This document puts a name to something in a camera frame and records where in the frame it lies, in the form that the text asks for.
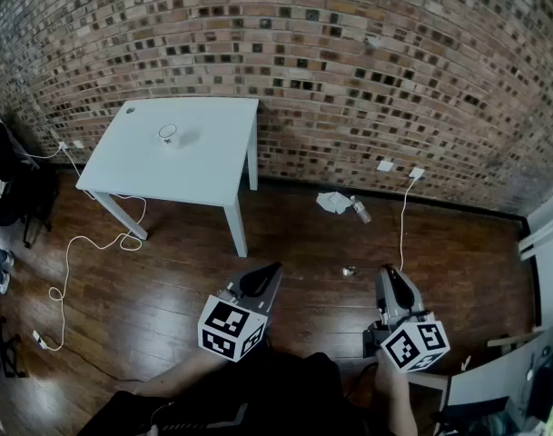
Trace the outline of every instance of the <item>white marker cube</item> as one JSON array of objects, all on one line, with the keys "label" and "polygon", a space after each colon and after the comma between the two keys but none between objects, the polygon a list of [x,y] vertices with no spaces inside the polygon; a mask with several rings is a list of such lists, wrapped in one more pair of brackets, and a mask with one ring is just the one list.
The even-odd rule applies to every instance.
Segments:
[{"label": "white marker cube", "polygon": [[199,346],[237,362],[264,333],[268,317],[210,295],[197,322]]},{"label": "white marker cube", "polygon": [[402,373],[425,370],[449,351],[441,322],[405,322],[381,347]]}]

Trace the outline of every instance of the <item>crumpled paper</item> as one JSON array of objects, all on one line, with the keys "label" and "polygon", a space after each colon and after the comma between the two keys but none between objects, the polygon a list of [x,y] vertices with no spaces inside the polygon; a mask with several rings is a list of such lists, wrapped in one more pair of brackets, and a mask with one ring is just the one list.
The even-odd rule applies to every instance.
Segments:
[{"label": "crumpled paper", "polygon": [[347,207],[352,205],[350,199],[340,193],[319,193],[316,202],[327,212],[343,213]]}]

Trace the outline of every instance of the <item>table leg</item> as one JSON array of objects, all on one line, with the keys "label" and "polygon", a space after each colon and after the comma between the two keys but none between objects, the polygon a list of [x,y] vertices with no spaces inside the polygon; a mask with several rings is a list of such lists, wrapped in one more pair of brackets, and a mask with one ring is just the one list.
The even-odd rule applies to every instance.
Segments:
[{"label": "table leg", "polygon": [[250,133],[248,142],[248,177],[250,178],[250,189],[258,190],[258,132],[256,127],[256,118]]},{"label": "table leg", "polygon": [[246,238],[243,234],[242,215],[240,214],[240,204],[238,203],[238,197],[232,205],[226,205],[223,207],[225,211],[225,217],[230,225],[230,231],[232,232],[233,243],[236,246],[236,251],[241,257],[248,256],[248,249],[246,248]]},{"label": "table leg", "polygon": [[100,202],[104,208],[106,208],[111,215],[124,224],[129,231],[134,233],[139,239],[146,240],[147,232],[139,226],[133,218],[131,218],[124,210],[117,205],[113,198],[108,193],[95,193],[91,192],[97,202]]}]

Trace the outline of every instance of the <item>table top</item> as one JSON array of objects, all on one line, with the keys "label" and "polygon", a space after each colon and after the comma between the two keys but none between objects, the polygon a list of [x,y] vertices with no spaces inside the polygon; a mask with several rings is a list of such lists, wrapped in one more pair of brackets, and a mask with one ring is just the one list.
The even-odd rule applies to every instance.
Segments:
[{"label": "table top", "polygon": [[[549,354],[544,356],[543,350],[547,346]],[[534,381],[527,381],[528,370],[532,368],[536,375],[540,367],[552,360],[552,356],[553,327],[550,327],[515,351],[469,372],[452,376],[447,405],[491,401],[508,396],[517,410],[525,410]],[[522,430],[526,417],[520,412],[513,413],[513,420]]]},{"label": "table top", "polygon": [[[76,187],[176,202],[231,205],[258,100],[184,97],[125,102]],[[179,148],[158,134],[177,126]]]}]

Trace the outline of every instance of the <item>white wall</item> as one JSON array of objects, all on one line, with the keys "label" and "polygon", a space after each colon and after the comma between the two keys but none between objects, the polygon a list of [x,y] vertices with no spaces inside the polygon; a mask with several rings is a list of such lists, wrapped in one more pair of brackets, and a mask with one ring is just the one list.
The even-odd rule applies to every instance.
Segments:
[{"label": "white wall", "polygon": [[[533,233],[553,218],[553,196],[539,206],[528,217],[528,225]],[[542,309],[542,325],[553,324],[553,235],[541,241],[544,243],[537,252],[538,279],[540,283],[540,304]]]}]

